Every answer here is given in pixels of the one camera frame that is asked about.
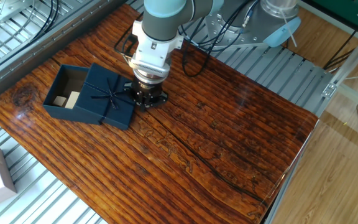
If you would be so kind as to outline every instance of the dark blue gift box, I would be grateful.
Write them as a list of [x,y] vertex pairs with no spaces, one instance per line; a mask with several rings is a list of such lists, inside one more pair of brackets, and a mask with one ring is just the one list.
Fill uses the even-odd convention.
[[[135,107],[124,88],[130,82],[95,63],[90,68],[62,65],[43,106],[53,118],[127,129]],[[57,96],[68,98],[72,91],[80,92],[73,109],[52,104]]]

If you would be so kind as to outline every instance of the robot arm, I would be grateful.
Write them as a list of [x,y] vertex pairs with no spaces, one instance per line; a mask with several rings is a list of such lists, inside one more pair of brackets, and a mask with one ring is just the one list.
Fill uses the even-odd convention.
[[178,33],[180,25],[210,14],[206,19],[208,32],[216,35],[216,30],[225,29],[219,43],[213,44],[219,48],[217,50],[243,44],[276,47],[300,25],[300,19],[296,17],[296,1],[144,0],[143,21],[135,21],[132,30],[139,45],[128,61],[135,74],[134,81],[128,86],[132,90],[131,97],[141,110],[168,100],[162,91],[162,82],[170,71],[171,52],[181,49],[183,43],[183,37]]
[[178,27],[217,11],[223,0],[145,0],[144,5],[143,21],[134,22],[132,33],[139,45],[129,64],[148,76],[165,78],[170,53],[183,43]]
[[145,0],[143,21],[135,21],[136,53],[128,61],[133,68],[132,97],[144,110],[167,101],[162,82],[170,71],[170,54],[181,49],[182,24],[207,16],[221,8],[224,0]]

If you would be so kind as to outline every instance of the ribbon bow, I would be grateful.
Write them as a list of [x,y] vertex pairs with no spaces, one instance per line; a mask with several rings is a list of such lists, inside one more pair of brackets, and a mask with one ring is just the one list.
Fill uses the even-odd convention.
[[86,86],[88,86],[88,87],[90,87],[90,88],[92,88],[92,89],[104,94],[102,96],[91,96],[92,99],[96,99],[96,100],[107,99],[107,100],[110,101],[110,103],[107,104],[107,107],[104,110],[103,117],[99,120],[100,123],[102,123],[104,121],[104,119],[106,119],[106,116],[109,113],[109,110],[110,110],[111,107],[113,107],[115,110],[119,109],[118,105],[115,102],[115,99],[125,102],[124,100],[120,99],[120,97],[118,97],[118,95],[121,95],[121,94],[125,93],[125,91],[120,91],[120,92],[114,91],[117,88],[120,76],[118,76],[118,79],[116,81],[116,84],[114,85],[114,88],[111,88],[111,85],[109,83],[109,78],[106,78],[106,79],[107,79],[107,85],[109,87],[108,88],[109,91],[105,91],[105,90],[103,90],[103,89],[101,89],[101,88],[99,88],[97,86],[94,86],[94,85],[92,85],[90,83],[84,82],[84,85],[86,85]]

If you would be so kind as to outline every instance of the wood grain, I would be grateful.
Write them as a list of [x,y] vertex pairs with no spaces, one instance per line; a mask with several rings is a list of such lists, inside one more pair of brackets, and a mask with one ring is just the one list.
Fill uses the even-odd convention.
[[[317,117],[216,59],[188,78],[174,52],[168,103],[127,131],[42,108],[61,64],[132,78],[113,45],[136,17],[122,6],[3,93],[1,127],[109,223],[259,223]],[[188,70],[204,58],[191,47]]]
[[[291,50],[323,66],[349,37],[306,10]],[[358,44],[353,38],[342,54]],[[358,66],[351,73],[358,76]],[[358,91],[358,79],[345,80]],[[336,94],[320,117],[273,224],[358,224],[357,103]]]

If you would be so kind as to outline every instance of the glossy wooden tabletop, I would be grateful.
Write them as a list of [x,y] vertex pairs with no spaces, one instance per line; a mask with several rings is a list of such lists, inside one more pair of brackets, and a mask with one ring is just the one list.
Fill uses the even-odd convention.
[[[137,15],[122,6],[3,93],[1,127],[109,223],[259,223],[317,117],[216,59],[188,78],[175,51],[168,103],[127,131],[42,107],[61,64],[132,78],[113,46]],[[188,72],[204,58],[191,47]]]

